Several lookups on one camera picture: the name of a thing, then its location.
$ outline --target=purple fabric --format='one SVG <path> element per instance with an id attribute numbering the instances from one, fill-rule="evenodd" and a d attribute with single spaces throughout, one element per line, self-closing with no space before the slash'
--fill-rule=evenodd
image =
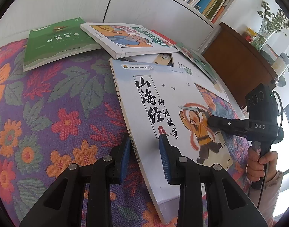
<path id="1" fill-rule="evenodd" d="M 71 162 L 94 163 L 109 154 L 126 131 L 104 50 L 22 72 L 26 42 L 0 48 L 0 197 L 16 226 Z M 229 103 L 199 90 L 213 114 L 237 117 Z M 228 171 L 246 189 L 249 145 L 227 134 L 224 139 L 234 160 Z M 111 186 L 111 200 L 116 227 L 164 226 L 133 155 L 124 183 Z M 176 226 L 176 218 L 168 226 Z"/>

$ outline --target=white cabinet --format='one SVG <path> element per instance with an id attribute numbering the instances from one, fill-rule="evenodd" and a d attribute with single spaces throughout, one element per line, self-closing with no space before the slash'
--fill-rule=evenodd
<path id="1" fill-rule="evenodd" d="M 194 50 L 213 29 L 175 0 L 111 0 L 104 22 L 140 24 Z"/>
<path id="2" fill-rule="evenodd" d="M 76 17 L 102 22 L 108 3 L 109 0 L 15 0 L 0 20 L 0 40 Z"/>

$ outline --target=vase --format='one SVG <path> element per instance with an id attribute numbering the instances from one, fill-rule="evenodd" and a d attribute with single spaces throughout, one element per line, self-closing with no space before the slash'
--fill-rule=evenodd
<path id="1" fill-rule="evenodd" d="M 274 30 L 270 29 L 269 22 L 262 20 L 262 24 L 256 37 L 254 37 L 251 44 L 260 52 L 262 47 L 265 45 L 267 40 L 275 33 Z"/>

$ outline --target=screw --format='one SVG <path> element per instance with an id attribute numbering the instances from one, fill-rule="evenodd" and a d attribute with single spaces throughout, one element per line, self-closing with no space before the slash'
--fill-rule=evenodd
<path id="1" fill-rule="evenodd" d="M 187 158 L 184 157 L 184 156 L 180 156 L 180 157 L 178 158 L 178 160 L 179 160 L 180 162 L 182 162 L 182 163 L 187 162 Z"/>
<path id="2" fill-rule="evenodd" d="M 75 170 L 77 168 L 77 165 L 75 163 L 72 163 L 69 165 L 69 170 Z"/>
<path id="3" fill-rule="evenodd" d="M 111 155 L 106 155 L 104 157 L 104 161 L 111 161 L 112 160 L 112 156 Z"/>
<path id="4" fill-rule="evenodd" d="M 220 171 L 220 170 L 221 170 L 221 165 L 215 164 L 215 165 L 213 165 L 213 168 L 214 168 L 216 171 Z"/>

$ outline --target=pink sleeve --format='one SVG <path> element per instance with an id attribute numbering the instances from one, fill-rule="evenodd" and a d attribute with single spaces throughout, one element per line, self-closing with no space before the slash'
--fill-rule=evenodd
<path id="1" fill-rule="evenodd" d="M 276 176 L 265 184 L 260 201 L 259 211 L 265 218 L 269 227 L 273 226 L 273 212 L 279 195 L 280 186 L 282 183 L 282 171 L 277 171 Z M 258 204 L 260 190 L 250 188 L 250 199 L 255 206 Z"/>

